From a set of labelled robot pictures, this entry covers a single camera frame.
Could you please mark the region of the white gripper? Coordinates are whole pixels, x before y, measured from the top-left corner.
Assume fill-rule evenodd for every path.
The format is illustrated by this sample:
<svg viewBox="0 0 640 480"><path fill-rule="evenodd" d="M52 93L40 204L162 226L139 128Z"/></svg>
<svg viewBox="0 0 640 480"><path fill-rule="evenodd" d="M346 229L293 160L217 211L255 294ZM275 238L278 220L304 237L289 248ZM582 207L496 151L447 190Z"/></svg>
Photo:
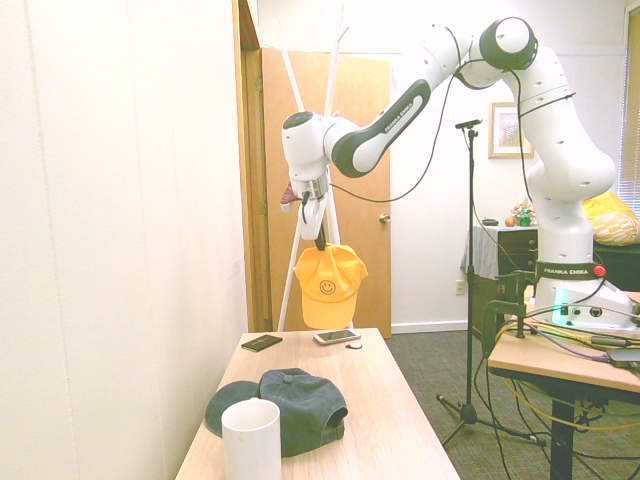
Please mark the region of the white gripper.
<svg viewBox="0 0 640 480"><path fill-rule="evenodd" d="M304 192L299 208L299 234L304 240L315 240L319 251L326 248L324 225L322 224L326 210L327 196L312 197Z"/></svg>

